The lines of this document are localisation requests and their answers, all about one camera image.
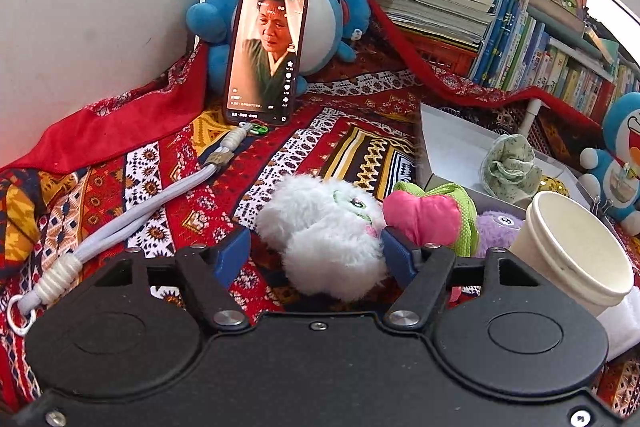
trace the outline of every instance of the phone screen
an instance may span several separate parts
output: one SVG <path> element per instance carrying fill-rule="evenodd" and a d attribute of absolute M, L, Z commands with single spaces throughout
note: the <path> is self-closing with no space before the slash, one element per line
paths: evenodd
<path fill-rule="evenodd" d="M 306 0 L 240 0 L 226 72 L 227 120 L 287 123 L 305 15 Z"/>

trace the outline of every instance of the yellow polka dot object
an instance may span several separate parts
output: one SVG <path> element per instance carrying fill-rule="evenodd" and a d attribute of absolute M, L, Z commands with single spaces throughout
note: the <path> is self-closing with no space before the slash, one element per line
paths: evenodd
<path fill-rule="evenodd" d="M 562 194 L 567 198 L 569 197 L 569 190 L 564 186 L 564 184 L 560 180 L 552 178 L 551 176 L 542 176 L 538 192 L 540 192 L 540 190 L 550 190 L 551 192 Z"/>

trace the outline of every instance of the white rope lanyard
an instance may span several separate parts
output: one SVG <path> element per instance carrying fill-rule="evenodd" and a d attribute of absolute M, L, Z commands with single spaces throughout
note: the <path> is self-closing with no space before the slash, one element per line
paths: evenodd
<path fill-rule="evenodd" d="M 82 241 L 75 251 L 64 253 L 58 257 L 55 263 L 42 274 L 33 289 L 23 295 L 18 294 L 11 297 L 6 307 L 6 320 L 14 333 L 21 337 L 25 336 L 36 320 L 35 309 L 40 305 L 50 305 L 71 288 L 84 263 L 126 240 L 165 203 L 197 187 L 215 174 L 227 163 L 228 158 L 224 156 L 238 148 L 251 128 L 251 123 L 241 123 L 240 127 L 229 131 L 220 142 L 220 147 L 211 153 L 201 170 L 169 185 L 155 196 L 136 204 L 108 222 Z M 14 305 L 18 306 L 18 310 L 24 317 L 28 317 L 28 321 L 23 327 L 19 327 L 14 321 L 12 316 Z"/>

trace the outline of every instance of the white paper cup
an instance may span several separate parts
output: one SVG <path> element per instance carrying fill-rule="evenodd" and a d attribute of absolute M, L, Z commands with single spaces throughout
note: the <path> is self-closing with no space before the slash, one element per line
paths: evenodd
<path fill-rule="evenodd" d="M 633 288 L 618 240 L 586 208 L 556 192 L 535 195 L 510 250 L 596 317 Z"/>

